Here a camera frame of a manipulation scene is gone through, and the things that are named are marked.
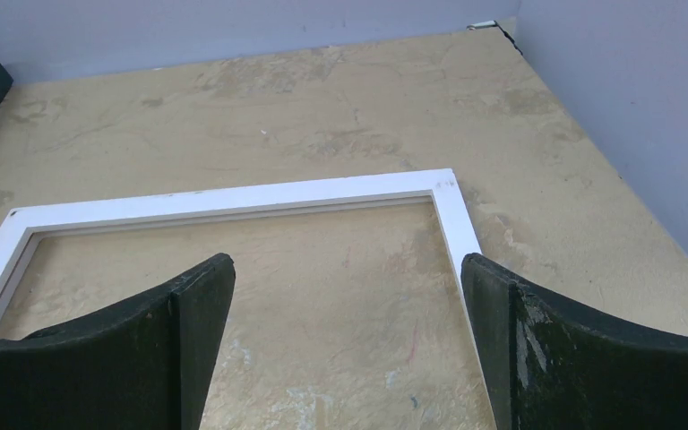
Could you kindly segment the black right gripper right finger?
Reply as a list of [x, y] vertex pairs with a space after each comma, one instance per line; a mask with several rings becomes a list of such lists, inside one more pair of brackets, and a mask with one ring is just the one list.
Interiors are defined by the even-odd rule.
[[461, 285], [500, 429], [688, 429], [688, 337], [606, 314], [481, 254]]

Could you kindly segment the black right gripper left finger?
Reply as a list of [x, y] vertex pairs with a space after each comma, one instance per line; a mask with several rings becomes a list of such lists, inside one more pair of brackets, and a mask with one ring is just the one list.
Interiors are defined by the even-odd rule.
[[215, 254], [157, 287], [0, 340], [0, 429], [196, 429], [236, 282]]

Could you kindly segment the white wooden picture frame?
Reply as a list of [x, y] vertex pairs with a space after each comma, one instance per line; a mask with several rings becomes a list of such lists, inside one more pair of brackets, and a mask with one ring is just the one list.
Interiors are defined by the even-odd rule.
[[450, 169], [32, 206], [0, 227], [0, 320], [43, 233], [137, 229], [339, 211], [430, 200], [455, 273], [480, 246]]

